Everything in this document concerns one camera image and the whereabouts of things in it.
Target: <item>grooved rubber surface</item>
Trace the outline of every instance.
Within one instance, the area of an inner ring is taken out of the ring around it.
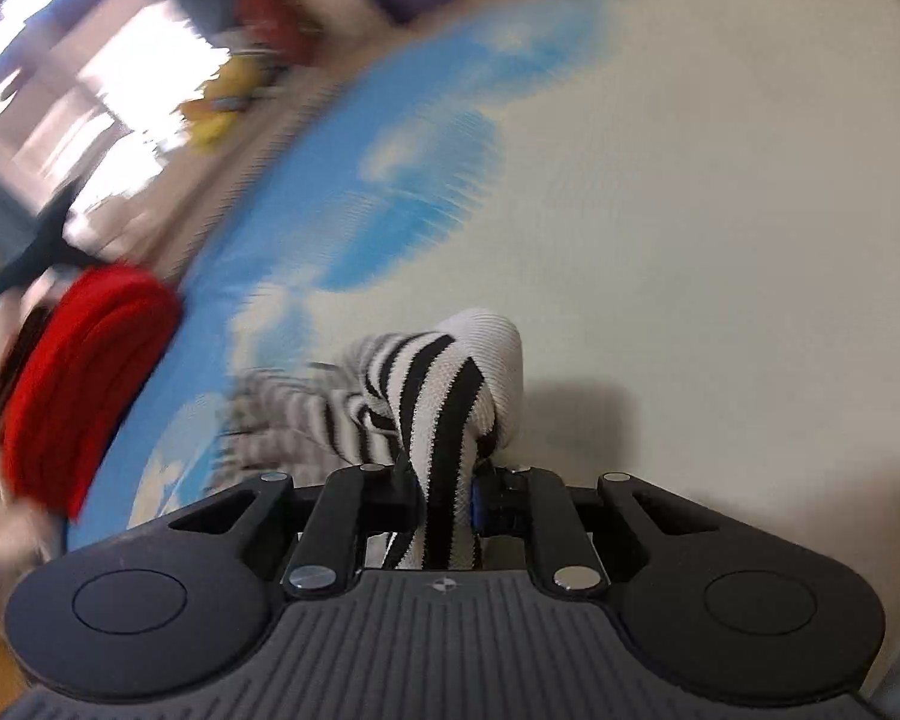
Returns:
[[[444,577],[456,586],[434,589]],[[5,714],[7,720],[424,717],[874,716],[850,696],[810,707],[745,709],[690,695],[636,661],[595,605],[544,596],[518,571],[367,571],[340,598],[290,605],[259,651],[211,685],[147,704],[99,706],[36,688]]]

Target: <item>logo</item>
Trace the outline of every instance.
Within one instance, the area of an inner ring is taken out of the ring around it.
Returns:
[[[441,592],[446,595],[448,592],[452,592],[457,589],[457,581],[454,579],[450,579],[450,577],[440,577],[437,581],[432,581],[430,586],[436,590],[437,592]]]

